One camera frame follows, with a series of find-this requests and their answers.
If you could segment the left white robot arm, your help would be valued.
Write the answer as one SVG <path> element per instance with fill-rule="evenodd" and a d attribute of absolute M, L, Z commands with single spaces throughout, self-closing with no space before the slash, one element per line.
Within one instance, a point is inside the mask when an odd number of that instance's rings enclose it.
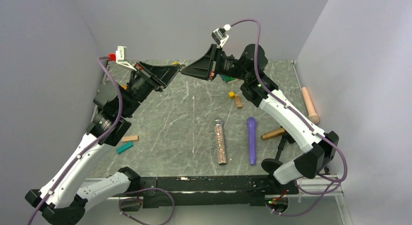
<path fill-rule="evenodd" d="M 26 201 L 51 225 L 75 225 L 85 213 L 109 197 L 142 191 L 142 180 L 129 167 L 83 186 L 89 172 L 114 148 L 131 126 L 128 121 L 153 92 L 163 91 L 182 70 L 181 64 L 155 66 L 138 62 L 126 87 L 118 84 L 106 66 L 103 82 L 93 100 L 97 107 L 80 143 L 58 173 L 42 188 L 30 190 Z"/>

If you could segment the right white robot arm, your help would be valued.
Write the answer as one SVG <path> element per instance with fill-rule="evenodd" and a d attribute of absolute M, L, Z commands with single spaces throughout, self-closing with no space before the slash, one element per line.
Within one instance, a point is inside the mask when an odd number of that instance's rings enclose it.
<path fill-rule="evenodd" d="M 293 180 L 313 179 L 334 158 L 334 146 L 338 144 L 339 136 L 333 131 L 327 133 L 293 106 L 264 73 L 267 63 L 260 45 L 247 45 L 241 57 L 236 59 L 211 44 L 203 57 L 184 67 L 181 73 L 208 81 L 217 75 L 243 80 L 240 87 L 243 96 L 273 117 L 291 135 L 303 152 L 300 156 L 284 164 L 268 158 L 261 163 L 262 168 L 273 175 L 268 180 L 269 190 L 278 194 Z"/>

